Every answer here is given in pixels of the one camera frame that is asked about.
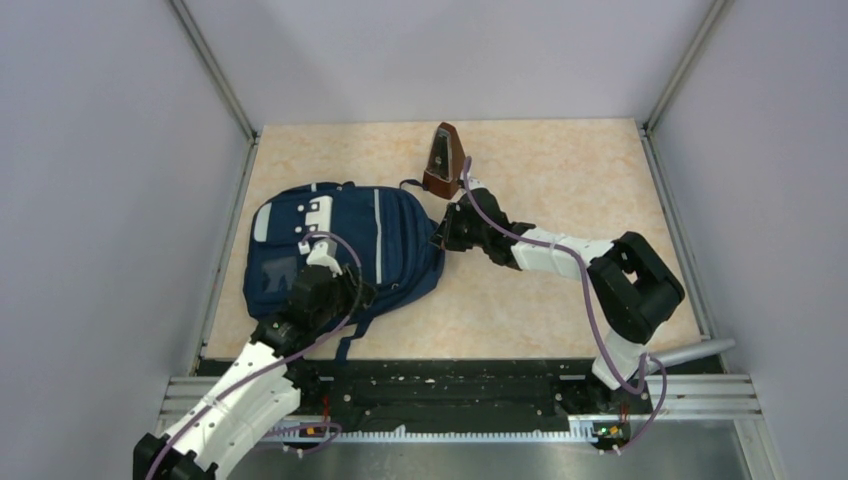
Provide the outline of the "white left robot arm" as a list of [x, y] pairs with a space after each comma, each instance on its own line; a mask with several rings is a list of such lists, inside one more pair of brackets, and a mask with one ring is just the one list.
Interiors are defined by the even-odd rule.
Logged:
[[317, 407], [321, 388], [305, 354], [329, 338], [329, 323], [342, 326], [374, 295], [357, 267], [304, 267], [209, 392], [164, 433], [139, 440], [133, 478], [226, 478], [280, 420]]

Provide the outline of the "navy blue student backpack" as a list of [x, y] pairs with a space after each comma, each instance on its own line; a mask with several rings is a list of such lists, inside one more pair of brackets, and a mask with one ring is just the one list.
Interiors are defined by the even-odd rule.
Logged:
[[419, 200], [401, 188], [319, 182], [285, 190], [253, 216], [243, 281], [247, 312], [265, 320], [283, 307], [306, 264], [298, 244], [308, 232], [340, 236], [353, 250], [341, 248], [338, 262], [352, 264], [358, 257], [365, 282], [376, 291], [373, 303], [352, 316], [355, 331], [337, 348], [335, 360], [345, 364], [351, 344], [374, 319], [436, 288], [445, 266], [444, 252], [430, 242], [437, 227]]

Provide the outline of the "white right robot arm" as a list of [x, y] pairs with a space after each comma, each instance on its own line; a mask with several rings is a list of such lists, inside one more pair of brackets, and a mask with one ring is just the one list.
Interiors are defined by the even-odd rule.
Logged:
[[431, 241], [447, 251], [480, 248], [497, 265], [580, 283], [599, 350], [586, 397], [600, 412], [642, 389], [629, 381], [646, 375], [649, 341], [685, 298], [682, 283], [641, 234], [589, 240], [511, 221], [482, 186], [455, 196]]

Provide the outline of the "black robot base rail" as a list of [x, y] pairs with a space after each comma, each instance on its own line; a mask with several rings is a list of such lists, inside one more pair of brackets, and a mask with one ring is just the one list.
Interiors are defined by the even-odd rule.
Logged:
[[297, 414], [346, 433], [564, 432], [580, 415], [647, 414], [651, 398], [609, 390], [587, 359], [295, 360]]

